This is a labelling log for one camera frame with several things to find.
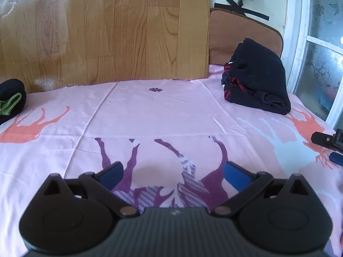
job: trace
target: white window frame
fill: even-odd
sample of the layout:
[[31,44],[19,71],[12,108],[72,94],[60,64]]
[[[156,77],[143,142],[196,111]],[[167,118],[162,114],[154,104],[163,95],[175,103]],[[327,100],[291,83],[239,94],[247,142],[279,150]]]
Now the white window frame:
[[[306,43],[308,41],[343,55],[342,48],[308,35],[310,3],[311,0],[288,0],[284,50],[282,51],[281,60],[285,66],[286,74],[289,75],[286,78],[287,91],[289,93],[295,92],[305,54]],[[326,122],[332,128],[336,126],[343,112],[343,76],[341,82],[330,113],[326,119]]]

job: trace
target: brown cushion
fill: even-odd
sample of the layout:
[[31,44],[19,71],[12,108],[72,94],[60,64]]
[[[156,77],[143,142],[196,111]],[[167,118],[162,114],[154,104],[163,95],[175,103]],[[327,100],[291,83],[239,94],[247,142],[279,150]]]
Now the brown cushion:
[[249,17],[225,9],[212,8],[209,63],[224,65],[234,54],[237,45],[247,37],[281,56],[283,40],[277,30]]

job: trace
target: black device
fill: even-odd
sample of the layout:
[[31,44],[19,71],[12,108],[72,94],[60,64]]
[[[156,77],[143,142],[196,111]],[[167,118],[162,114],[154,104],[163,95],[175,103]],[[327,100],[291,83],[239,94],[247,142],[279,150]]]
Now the black device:
[[343,130],[337,129],[334,135],[315,132],[311,136],[314,144],[343,154]]
[[240,192],[206,208],[138,210],[111,190],[120,162],[78,179],[51,174],[25,210],[25,257],[324,257],[332,221],[301,174],[274,179],[233,162],[224,177]]

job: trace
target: metal screw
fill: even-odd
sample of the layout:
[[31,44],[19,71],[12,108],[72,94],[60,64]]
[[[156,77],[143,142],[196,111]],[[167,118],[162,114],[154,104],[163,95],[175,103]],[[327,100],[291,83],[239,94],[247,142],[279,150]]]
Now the metal screw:
[[132,207],[132,206],[122,207],[119,211],[122,215],[124,215],[126,217],[131,216],[131,215],[135,215],[137,213],[137,209],[135,207]]
[[231,214],[232,210],[226,206],[218,206],[214,209],[214,212],[218,215],[229,215]]

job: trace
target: pink bedsheet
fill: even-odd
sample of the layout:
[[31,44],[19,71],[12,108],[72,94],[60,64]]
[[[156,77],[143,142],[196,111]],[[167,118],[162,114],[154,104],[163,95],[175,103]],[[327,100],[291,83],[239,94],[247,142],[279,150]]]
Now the pink bedsheet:
[[49,173],[75,178],[114,161],[125,167],[114,193],[138,207],[207,206],[236,194],[227,160],[276,178],[302,173],[334,222],[341,256],[341,167],[311,143],[334,131],[290,95],[286,116],[228,103],[222,67],[203,80],[66,87],[28,95],[20,116],[0,126],[0,256],[22,256],[20,217]]

